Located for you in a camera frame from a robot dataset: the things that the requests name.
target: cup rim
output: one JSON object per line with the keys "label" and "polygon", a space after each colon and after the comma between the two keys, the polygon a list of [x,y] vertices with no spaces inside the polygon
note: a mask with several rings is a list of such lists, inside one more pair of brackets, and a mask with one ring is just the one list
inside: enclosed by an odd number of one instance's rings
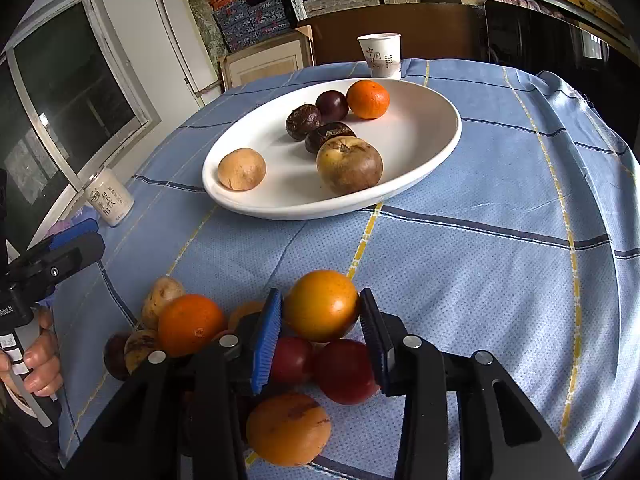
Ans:
{"label": "cup rim", "polygon": [[390,38],[398,38],[400,36],[399,32],[380,32],[378,34],[366,34],[365,36],[359,36],[358,41],[360,40],[388,40]]}

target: white wall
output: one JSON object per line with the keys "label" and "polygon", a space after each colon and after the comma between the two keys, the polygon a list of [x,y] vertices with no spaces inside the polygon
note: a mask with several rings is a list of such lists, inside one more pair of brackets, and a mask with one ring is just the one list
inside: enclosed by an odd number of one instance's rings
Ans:
{"label": "white wall", "polygon": [[[25,17],[52,0],[35,0]],[[153,149],[198,110],[167,38],[155,0],[104,0],[113,27],[160,115],[161,123],[140,139],[113,168],[126,181]]]}

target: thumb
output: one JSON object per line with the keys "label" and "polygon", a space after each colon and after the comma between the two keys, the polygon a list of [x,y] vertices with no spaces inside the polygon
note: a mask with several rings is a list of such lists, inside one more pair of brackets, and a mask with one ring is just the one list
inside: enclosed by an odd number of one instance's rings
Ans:
{"label": "thumb", "polygon": [[10,365],[11,363],[9,362],[9,358],[2,350],[0,350],[0,373],[8,372]]}

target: white bowl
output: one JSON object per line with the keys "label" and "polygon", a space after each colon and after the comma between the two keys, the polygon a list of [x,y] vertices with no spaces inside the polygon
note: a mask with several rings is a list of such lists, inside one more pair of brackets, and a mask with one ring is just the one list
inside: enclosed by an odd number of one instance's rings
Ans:
{"label": "white bowl", "polygon": [[[375,120],[349,113],[342,122],[382,156],[380,182],[369,189],[336,196],[322,183],[315,157],[303,141],[285,129],[292,110],[314,104],[326,90],[347,93],[359,79],[329,81],[278,97],[233,124],[212,146],[202,167],[207,193],[222,207],[274,220],[324,218],[360,209],[413,186],[433,171],[456,147],[462,122],[456,107],[424,86],[393,79],[371,78],[389,92],[387,112]],[[231,191],[218,180],[218,163],[238,148],[252,148],[266,161],[264,180],[249,191]]]}

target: black sleeve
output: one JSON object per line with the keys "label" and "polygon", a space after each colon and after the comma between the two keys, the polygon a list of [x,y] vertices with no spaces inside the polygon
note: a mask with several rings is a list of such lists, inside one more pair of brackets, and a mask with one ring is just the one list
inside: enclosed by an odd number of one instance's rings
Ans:
{"label": "black sleeve", "polygon": [[0,415],[0,478],[57,480],[62,475],[58,421],[43,428],[6,392],[5,396],[6,409]]}

